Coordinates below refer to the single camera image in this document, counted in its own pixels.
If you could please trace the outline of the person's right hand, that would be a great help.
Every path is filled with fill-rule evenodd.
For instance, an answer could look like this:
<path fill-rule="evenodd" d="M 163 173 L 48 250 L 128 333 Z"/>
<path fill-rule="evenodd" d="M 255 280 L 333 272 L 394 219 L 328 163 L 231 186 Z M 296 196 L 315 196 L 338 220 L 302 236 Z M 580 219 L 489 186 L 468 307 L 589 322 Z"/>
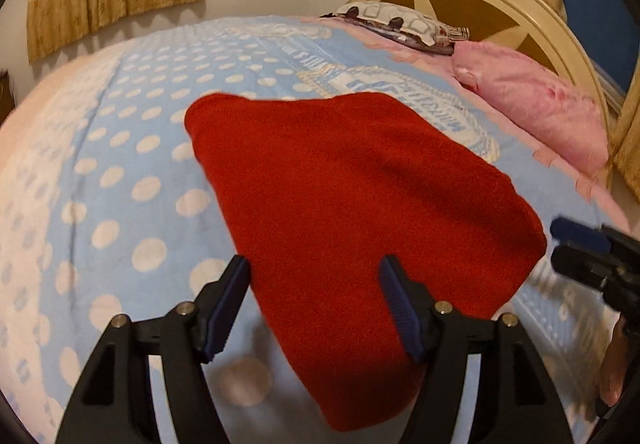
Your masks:
<path fill-rule="evenodd" d="M 627 336 L 625 327 L 626 318 L 620 316 L 600 367 L 599 396 L 608 407 L 620 400 L 627 369 L 639 352 L 639 342 Z"/>

